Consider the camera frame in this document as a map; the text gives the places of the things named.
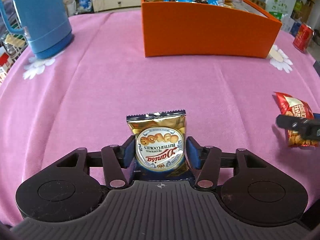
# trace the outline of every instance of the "butter cookie packet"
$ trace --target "butter cookie packet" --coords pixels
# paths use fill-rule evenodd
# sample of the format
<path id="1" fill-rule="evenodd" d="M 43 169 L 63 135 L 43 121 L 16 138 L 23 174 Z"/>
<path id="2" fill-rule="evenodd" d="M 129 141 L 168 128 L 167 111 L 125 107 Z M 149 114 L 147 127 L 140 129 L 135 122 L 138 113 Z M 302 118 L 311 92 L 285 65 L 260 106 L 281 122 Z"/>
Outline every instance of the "butter cookie packet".
<path id="1" fill-rule="evenodd" d="M 136 136 L 135 157 L 141 167 L 171 173 L 185 166 L 185 110 L 129 115 L 127 123 Z"/>

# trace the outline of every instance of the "thermos handle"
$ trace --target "thermos handle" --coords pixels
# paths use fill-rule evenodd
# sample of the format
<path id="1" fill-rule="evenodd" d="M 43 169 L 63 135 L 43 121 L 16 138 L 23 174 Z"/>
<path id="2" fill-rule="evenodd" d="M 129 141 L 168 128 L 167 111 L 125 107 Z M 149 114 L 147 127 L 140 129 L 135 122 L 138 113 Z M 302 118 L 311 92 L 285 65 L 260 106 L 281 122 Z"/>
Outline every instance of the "thermos handle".
<path id="1" fill-rule="evenodd" d="M 5 27 L 7 28 L 7 30 L 10 33 L 17 34 L 17 35 L 24 35 L 23 29 L 21 29 L 21 28 L 20 29 L 14 29 L 14 28 L 11 27 L 10 22 L 9 22 L 9 20 L 7 18 L 7 14 L 5 13 L 2 0 L 0 0 L 0 13 L 1 13 L 4 25 L 5 25 Z"/>

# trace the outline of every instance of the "open box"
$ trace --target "open box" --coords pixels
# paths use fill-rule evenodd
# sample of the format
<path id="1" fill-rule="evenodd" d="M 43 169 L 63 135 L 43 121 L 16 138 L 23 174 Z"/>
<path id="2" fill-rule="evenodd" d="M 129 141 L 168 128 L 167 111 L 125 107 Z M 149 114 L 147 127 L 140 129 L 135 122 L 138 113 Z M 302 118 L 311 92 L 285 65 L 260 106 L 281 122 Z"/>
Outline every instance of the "open box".
<path id="1" fill-rule="evenodd" d="M 243 1 L 260 15 L 210 4 L 141 0 L 145 56 L 267 57 L 281 22 Z"/>

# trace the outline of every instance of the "blue thermos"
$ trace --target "blue thermos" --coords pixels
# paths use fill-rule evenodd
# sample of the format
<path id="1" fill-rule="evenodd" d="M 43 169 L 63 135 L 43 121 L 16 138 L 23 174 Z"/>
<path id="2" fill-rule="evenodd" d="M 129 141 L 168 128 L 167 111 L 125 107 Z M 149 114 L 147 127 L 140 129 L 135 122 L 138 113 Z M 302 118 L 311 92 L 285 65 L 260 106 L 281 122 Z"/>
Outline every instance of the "blue thermos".
<path id="1" fill-rule="evenodd" d="M 0 0 L 0 12 L 8 31 L 25 35 L 37 58 L 51 57 L 72 41 L 71 25 L 62 0 L 13 0 L 22 28 L 10 26 Z"/>

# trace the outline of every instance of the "red can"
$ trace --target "red can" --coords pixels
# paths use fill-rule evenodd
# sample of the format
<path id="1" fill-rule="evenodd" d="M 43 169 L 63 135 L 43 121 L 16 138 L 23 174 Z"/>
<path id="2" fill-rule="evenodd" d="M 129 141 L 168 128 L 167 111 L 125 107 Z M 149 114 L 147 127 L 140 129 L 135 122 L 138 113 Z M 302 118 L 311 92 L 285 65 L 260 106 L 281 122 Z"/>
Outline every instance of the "red can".
<path id="1" fill-rule="evenodd" d="M 308 25 L 303 23 L 301 24 L 298 34 L 293 41 L 293 45 L 298 50 L 305 53 L 313 35 L 314 35 L 313 29 L 311 29 Z"/>

